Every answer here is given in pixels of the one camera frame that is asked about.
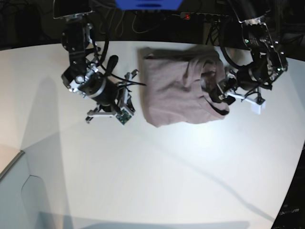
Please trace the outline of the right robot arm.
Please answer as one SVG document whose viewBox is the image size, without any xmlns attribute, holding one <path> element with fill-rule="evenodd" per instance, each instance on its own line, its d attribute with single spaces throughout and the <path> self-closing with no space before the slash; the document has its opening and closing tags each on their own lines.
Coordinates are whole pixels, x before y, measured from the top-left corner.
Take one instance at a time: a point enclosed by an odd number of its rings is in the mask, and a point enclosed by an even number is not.
<svg viewBox="0 0 305 229">
<path fill-rule="evenodd" d="M 66 21 L 61 44 L 69 54 L 69 67 L 62 74 L 64 86 L 72 93 L 90 98 L 96 107 L 86 116 L 86 123 L 98 117 L 114 117 L 125 125 L 135 113 L 129 87 L 138 70 L 124 77 L 113 74 L 119 57 L 112 55 L 103 66 L 109 39 L 100 48 L 95 39 L 94 25 L 88 18 L 93 8 L 88 0 L 55 0 L 53 17 Z"/>
</svg>

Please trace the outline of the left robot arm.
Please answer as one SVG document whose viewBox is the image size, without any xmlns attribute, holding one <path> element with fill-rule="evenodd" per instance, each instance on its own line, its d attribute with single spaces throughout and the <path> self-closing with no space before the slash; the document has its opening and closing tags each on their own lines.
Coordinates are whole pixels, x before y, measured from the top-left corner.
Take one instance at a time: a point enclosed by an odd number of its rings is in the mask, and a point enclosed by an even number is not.
<svg viewBox="0 0 305 229">
<path fill-rule="evenodd" d="M 287 71 L 288 62 L 278 39 L 273 38 L 268 29 L 266 15 L 270 9 L 267 1 L 229 0 L 227 3 L 240 24 L 240 41 L 250 51 L 253 60 L 247 65 L 238 65 L 229 57 L 225 47 L 225 30 L 233 19 L 223 21 L 219 46 L 226 61 L 237 71 L 229 70 L 210 96 L 213 101 L 228 105 L 236 99 L 249 102 L 252 111 L 260 114 L 266 104 L 261 90 L 272 89 L 274 81 Z"/>
</svg>

